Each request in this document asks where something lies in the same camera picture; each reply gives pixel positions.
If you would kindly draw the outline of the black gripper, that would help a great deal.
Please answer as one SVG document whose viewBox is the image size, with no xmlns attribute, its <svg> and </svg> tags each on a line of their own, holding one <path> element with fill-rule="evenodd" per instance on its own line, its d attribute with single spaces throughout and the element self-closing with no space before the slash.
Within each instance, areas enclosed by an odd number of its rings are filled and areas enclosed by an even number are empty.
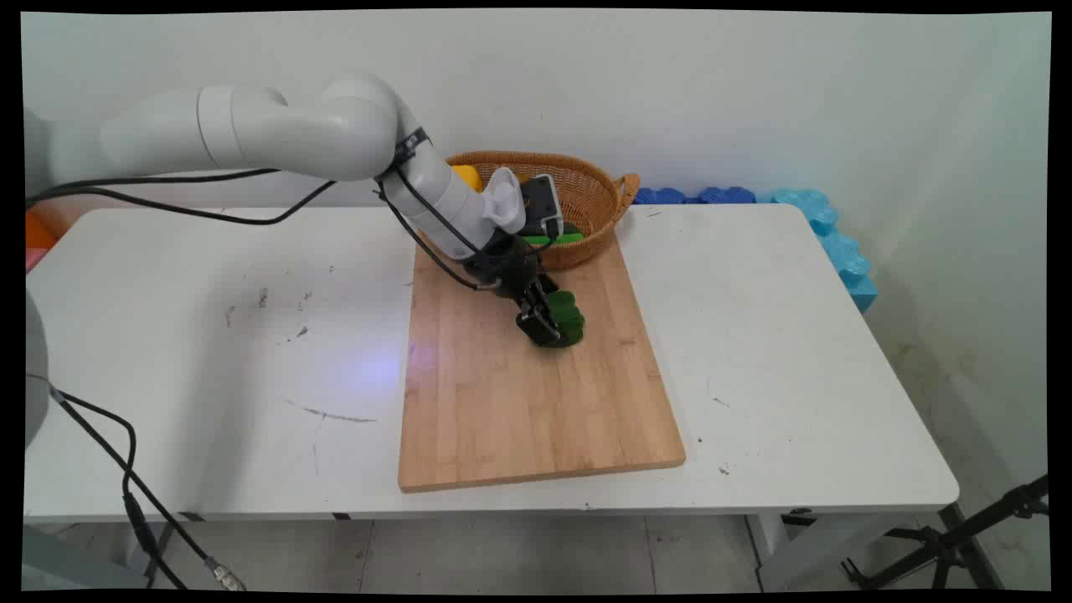
<svg viewBox="0 0 1072 603">
<path fill-rule="evenodd" d="M 533 344 L 552 348 L 564 341 L 548 305 L 559 285 L 544 268 L 540 253 L 522 237 L 494 233 L 477 255 L 463 261 L 463 268 L 480 285 L 492 286 L 494 295 L 518 304 L 513 323 Z"/>
</svg>

